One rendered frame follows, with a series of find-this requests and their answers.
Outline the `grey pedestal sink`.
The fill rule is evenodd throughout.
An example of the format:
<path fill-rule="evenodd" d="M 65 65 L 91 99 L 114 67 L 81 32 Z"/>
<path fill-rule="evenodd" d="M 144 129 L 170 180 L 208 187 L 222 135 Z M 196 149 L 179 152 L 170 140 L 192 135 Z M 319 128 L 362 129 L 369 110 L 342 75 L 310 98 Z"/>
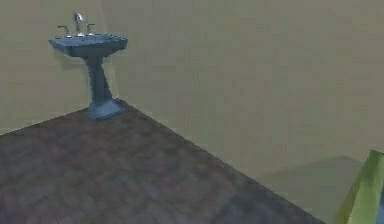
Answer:
<path fill-rule="evenodd" d="M 103 59 L 127 47 L 126 37 L 111 34 L 89 34 L 52 38 L 48 42 L 69 57 L 81 58 L 88 70 L 91 102 L 87 114 L 91 119 L 104 120 L 120 114 L 123 108 L 113 98 L 107 82 Z"/>

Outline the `green slanted panel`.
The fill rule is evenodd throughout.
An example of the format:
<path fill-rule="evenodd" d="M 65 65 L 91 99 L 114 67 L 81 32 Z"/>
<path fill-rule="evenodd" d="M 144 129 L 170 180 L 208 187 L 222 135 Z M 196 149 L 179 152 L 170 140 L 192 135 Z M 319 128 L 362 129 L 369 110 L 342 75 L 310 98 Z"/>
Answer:
<path fill-rule="evenodd" d="M 384 153 L 371 150 L 334 224 L 384 224 Z"/>

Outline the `silver sink faucet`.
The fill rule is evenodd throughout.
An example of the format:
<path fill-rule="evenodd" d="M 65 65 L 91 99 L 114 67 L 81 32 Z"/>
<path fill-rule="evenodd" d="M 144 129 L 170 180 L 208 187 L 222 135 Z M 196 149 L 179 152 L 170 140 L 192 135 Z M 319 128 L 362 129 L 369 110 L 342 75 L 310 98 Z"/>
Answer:
<path fill-rule="evenodd" d="M 83 16 L 80 13 L 78 13 L 78 12 L 74 12 L 73 13 L 73 20 L 74 20 L 74 23 L 75 23 L 75 34 L 77 36 L 84 36 L 84 33 L 81 31 L 81 26 L 80 26 L 80 24 L 84 21 Z M 63 28 L 64 31 L 65 31 L 65 35 L 67 37 L 70 37 L 69 29 L 68 29 L 67 26 L 59 25 L 59 28 Z"/>

